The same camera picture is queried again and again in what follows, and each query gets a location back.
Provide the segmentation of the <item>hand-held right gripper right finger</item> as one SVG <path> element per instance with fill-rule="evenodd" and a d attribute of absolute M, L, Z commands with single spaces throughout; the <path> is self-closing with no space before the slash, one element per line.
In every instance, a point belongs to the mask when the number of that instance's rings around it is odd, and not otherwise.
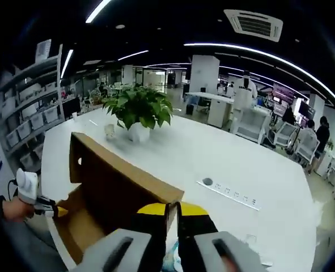
<path fill-rule="evenodd" d="M 179 257 L 184 271 L 263 271 L 258 253 L 227 231 L 218 231 L 208 212 L 177 204 Z"/>

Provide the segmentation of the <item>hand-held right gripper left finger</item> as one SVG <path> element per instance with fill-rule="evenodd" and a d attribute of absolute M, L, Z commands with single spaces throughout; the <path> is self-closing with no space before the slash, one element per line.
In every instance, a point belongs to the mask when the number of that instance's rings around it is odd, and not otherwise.
<path fill-rule="evenodd" d="M 161 271 L 166 253 L 168 205 L 153 203 L 87 248 L 79 271 Z"/>

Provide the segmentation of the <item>person's left hand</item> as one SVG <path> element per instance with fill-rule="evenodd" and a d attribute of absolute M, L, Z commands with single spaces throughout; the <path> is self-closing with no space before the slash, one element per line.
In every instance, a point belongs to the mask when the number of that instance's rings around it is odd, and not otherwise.
<path fill-rule="evenodd" d="M 23 202 L 18 196 L 6 200 L 0 196 L 0 213 L 8 221 L 22 222 L 25 218 L 32 218 L 35 213 L 33 205 Z"/>

